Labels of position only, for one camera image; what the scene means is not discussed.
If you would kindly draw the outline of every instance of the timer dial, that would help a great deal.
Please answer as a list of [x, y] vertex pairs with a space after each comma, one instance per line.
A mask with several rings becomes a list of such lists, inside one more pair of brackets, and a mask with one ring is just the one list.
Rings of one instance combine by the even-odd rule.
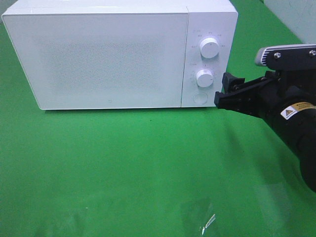
[[197, 85], [199, 87], [209, 87], [213, 84], [214, 78], [210, 70], [201, 70], [197, 73]]
[[219, 52], [219, 44], [213, 37], [204, 39], [200, 44], [200, 52], [204, 58], [213, 58]]

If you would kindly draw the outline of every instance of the white microwave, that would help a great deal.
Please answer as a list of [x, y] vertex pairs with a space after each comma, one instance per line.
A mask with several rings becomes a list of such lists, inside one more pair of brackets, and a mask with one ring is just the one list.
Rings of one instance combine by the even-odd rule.
[[228, 0], [18, 0], [3, 15], [40, 109], [214, 106]]

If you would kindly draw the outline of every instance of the green surface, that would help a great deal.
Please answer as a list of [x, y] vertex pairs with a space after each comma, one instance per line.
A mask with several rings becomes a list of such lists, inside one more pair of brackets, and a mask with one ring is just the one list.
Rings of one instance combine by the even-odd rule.
[[[228, 71], [299, 40], [257, 0], [239, 12]], [[2, 237], [316, 235], [316, 194], [264, 124], [216, 108], [41, 111], [0, 25]]]

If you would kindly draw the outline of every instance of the round button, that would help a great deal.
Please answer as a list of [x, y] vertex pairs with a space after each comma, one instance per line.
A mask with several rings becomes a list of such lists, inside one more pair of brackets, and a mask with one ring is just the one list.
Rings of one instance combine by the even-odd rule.
[[197, 85], [199, 87], [208, 87], [213, 84], [213, 74], [210, 70], [201, 70], [197, 73]]
[[207, 102], [208, 96], [205, 93], [199, 93], [193, 97], [193, 100], [198, 105], [203, 105]]
[[200, 44], [200, 51], [204, 58], [213, 58], [219, 52], [219, 44], [212, 37], [206, 38]]

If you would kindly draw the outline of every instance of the warning label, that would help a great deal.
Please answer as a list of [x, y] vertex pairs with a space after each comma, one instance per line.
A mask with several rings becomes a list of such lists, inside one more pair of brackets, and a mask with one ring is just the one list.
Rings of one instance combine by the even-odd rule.
[[281, 115], [288, 120], [293, 115], [297, 114], [298, 112], [306, 109], [316, 109], [316, 106], [308, 103], [308, 102], [299, 102], [287, 107], [285, 110], [281, 112]]

